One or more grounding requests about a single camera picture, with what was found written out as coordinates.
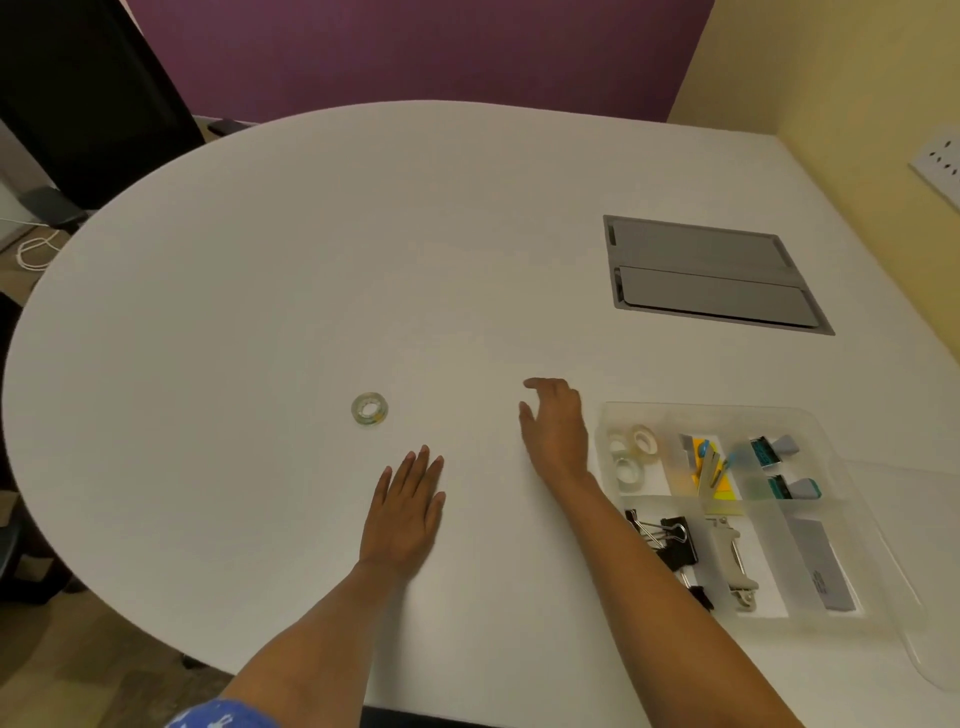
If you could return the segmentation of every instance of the table top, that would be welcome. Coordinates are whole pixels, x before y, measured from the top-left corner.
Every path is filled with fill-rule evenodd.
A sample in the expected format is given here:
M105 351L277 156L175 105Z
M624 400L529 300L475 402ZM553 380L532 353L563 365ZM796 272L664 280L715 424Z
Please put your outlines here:
M779 235L836 335L614 308L604 214ZM369 701L633 726L520 442L537 375L581 390L588 427L607 400L800 406L843 457L960 473L960 369L774 137L446 102L283 119L123 193L31 297L3 412L66 563L231 671L348 572L377 476L428 443L444 523ZM373 428L349 411L367 391ZM895 644L745 648L811 726L960 707Z

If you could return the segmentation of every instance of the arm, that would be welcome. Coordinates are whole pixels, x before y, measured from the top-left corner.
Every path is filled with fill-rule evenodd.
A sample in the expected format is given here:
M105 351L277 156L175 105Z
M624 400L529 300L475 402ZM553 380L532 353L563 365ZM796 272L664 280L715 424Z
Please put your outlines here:
M520 428L540 478L584 552L627 674L655 726L800 726L736 642L640 540L587 472L580 395L528 379L540 396Z
M393 594L420 569L440 527L444 467L430 450L403 460L391 483L380 476L360 544L360 560L332 592L270 640L227 685L282 728L356 728L377 628Z

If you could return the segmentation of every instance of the table power outlet box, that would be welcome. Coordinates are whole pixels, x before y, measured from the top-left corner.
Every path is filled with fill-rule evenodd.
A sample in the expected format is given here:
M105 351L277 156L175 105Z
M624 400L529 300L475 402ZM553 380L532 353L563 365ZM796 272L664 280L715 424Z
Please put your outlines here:
M833 335L776 235L604 216L613 304Z

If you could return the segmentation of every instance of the purple wall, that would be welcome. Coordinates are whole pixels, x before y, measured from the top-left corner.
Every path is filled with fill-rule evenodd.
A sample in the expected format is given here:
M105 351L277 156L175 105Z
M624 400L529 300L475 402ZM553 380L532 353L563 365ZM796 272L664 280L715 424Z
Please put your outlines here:
M456 99L662 121L713 0L130 0L194 113Z

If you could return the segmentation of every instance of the electrical outlet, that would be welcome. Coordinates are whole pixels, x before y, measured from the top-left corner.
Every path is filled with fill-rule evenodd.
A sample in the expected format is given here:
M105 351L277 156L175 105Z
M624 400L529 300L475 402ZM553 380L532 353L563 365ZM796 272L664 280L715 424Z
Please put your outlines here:
M960 128L940 130L910 161L910 166L960 209Z

